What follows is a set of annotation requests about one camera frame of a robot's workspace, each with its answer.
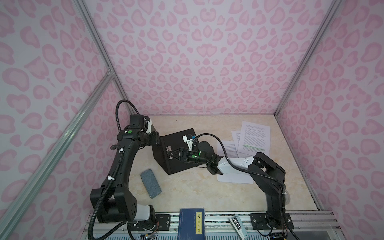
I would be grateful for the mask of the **teal folder with black inside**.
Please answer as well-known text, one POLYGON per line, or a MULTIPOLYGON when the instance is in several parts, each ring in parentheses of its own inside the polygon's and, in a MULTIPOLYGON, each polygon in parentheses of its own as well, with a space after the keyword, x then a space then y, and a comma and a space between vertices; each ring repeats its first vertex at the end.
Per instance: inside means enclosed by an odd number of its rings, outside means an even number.
POLYGON ((150 143, 154 159, 168 175, 206 164, 208 162, 206 157, 190 150, 195 138, 196 133, 193 128, 165 136, 152 131, 150 143))

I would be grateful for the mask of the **printed paper sheet top highlighted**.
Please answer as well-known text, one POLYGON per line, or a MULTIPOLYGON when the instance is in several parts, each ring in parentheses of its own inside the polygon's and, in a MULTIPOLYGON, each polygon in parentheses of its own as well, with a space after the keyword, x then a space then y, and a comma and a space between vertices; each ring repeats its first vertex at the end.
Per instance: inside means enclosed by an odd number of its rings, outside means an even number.
POLYGON ((250 122, 242 122, 238 150, 242 154, 270 154, 271 128, 250 122))

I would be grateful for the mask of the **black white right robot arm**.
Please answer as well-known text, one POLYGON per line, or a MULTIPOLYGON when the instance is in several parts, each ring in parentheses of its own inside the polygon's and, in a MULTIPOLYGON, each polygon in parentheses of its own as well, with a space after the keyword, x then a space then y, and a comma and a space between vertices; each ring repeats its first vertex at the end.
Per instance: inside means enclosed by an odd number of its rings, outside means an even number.
POLYGON ((203 141, 196 147, 174 150, 168 156, 183 163, 204 164, 212 175, 249 175, 266 195, 264 224, 276 229, 283 225, 286 214, 286 172, 264 153, 231 160, 216 154, 213 147, 203 141))

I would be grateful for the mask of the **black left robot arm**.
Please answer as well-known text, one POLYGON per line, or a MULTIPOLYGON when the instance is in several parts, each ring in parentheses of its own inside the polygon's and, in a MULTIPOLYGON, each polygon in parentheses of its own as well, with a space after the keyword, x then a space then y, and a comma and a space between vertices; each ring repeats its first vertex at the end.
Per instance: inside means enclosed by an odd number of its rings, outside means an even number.
POLYGON ((154 207, 138 204, 129 190, 129 178, 137 152, 140 148, 157 145, 159 133, 148 116, 131 115, 130 124, 119 131, 117 140, 111 147, 116 155, 106 179, 100 188, 91 191, 92 220, 153 226, 156 222, 154 207))

